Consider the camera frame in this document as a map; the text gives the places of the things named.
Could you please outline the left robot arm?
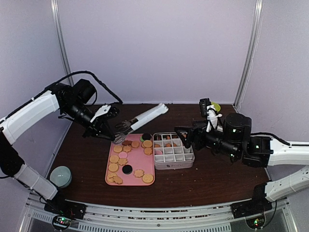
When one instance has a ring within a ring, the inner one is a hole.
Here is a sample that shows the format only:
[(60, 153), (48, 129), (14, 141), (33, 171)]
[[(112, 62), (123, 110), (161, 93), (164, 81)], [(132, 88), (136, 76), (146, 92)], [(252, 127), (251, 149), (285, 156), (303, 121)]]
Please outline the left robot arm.
[(38, 96), (32, 98), (19, 109), (0, 120), (0, 167), (2, 172), (30, 190), (39, 193), (47, 200), (50, 206), (60, 215), (66, 214), (69, 203), (57, 196), (58, 189), (49, 180), (41, 176), (30, 167), (21, 155), (22, 146), (28, 150), (29, 155), (37, 141), (46, 143), (40, 145), (37, 152), (47, 153), (56, 144), (57, 133), (52, 129), (62, 130), (64, 127), (54, 122), (50, 114), (58, 111), (62, 118), (71, 120), (84, 127), (83, 137), (96, 137), (114, 140), (115, 135), (109, 126), (108, 120), (119, 114), (119, 109), (109, 104), (101, 106), (95, 112), (86, 105), (96, 94), (95, 87), (88, 81), (81, 79), (74, 86), (63, 83), (51, 84)]

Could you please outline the brown leaf shaped cookie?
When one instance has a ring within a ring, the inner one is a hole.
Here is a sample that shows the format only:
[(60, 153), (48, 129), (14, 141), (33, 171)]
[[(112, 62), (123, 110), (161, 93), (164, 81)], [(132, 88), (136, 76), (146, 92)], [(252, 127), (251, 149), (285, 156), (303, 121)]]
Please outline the brown leaf shaped cookie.
[(132, 141), (130, 141), (130, 140), (125, 140), (125, 141), (122, 142), (123, 146), (131, 145), (131, 144), (132, 144)]

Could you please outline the metal serving tongs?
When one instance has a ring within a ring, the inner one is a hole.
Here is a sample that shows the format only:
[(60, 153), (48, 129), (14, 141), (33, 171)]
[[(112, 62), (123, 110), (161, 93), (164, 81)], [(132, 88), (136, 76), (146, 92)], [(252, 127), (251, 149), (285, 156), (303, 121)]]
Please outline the metal serving tongs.
[(115, 135), (113, 143), (116, 145), (122, 143), (129, 134), (154, 120), (158, 116), (165, 114), (168, 110), (168, 107), (164, 103), (160, 103), (140, 115), (135, 116), (133, 119), (116, 124), (115, 128), (118, 132)]

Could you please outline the flower shaped tan cookie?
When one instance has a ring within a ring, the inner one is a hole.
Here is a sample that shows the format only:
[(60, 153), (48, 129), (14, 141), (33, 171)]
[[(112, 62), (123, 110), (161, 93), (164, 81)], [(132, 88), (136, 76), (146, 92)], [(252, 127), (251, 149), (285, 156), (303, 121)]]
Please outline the flower shaped tan cookie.
[(144, 175), (144, 170), (138, 169), (138, 170), (135, 170), (135, 171), (134, 171), (134, 176), (135, 176), (136, 178), (143, 177), (143, 175)]

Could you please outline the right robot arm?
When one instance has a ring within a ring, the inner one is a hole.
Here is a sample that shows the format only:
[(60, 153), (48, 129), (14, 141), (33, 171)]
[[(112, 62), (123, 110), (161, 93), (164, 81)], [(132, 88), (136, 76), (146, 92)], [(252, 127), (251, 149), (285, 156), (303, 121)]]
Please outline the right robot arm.
[(248, 210), (258, 213), (266, 202), (274, 202), (309, 186), (309, 144), (288, 142), (268, 132), (252, 133), (251, 118), (233, 113), (226, 116), (222, 130), (211, 119), (196, 121), (191, 127), (175, 127), (174, 130), (186, 148), (196, 150), (205, 147), (228, 155), (232, 163), (240, 161), (249, 167), (277, 165), (301, 165), (302, 169), (276, 181), (254, 188)]

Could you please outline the chocolate swirl cookie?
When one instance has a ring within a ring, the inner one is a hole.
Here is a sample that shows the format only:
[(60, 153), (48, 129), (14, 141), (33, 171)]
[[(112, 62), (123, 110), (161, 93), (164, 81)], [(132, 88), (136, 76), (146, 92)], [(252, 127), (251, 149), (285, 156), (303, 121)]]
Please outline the chocolate swirl cookie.
[(161, 136), (161, 135), (157, 135), (157, 136), (155, 137), (155, 140), (156, 140), (156, 141), (161, 141), (161, 140), (162, 140), (162, 136)]

